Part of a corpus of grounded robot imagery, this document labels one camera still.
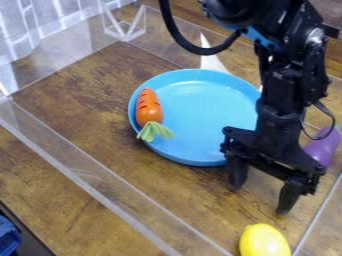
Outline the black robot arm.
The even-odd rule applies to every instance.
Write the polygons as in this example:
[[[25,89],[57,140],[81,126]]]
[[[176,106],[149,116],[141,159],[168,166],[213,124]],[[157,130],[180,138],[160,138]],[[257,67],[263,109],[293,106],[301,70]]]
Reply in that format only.
[[[276,212],[284,215],[325,173],[299,145],[305,108],[321,105],[329,84],[321,17],[307,0],[203,0],[203,9],[253,41],[263,86],[255,128],[223,128],[228,184],[241,187],[249,167],[283,180]]]

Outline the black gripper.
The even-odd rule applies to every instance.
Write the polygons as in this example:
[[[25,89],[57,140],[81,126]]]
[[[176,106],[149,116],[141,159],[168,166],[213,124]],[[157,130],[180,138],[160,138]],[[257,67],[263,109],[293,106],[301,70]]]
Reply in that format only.
[[[299,145],[303,110],[281,113],[257,100],[256,113],[253,130],[223,128],[220,151],[225,157],[228,188],[236,191],[243,186],[248,167],[253,166],[284,182],[276,213],[285,215],[299,197],[315,193],[325,168]]]

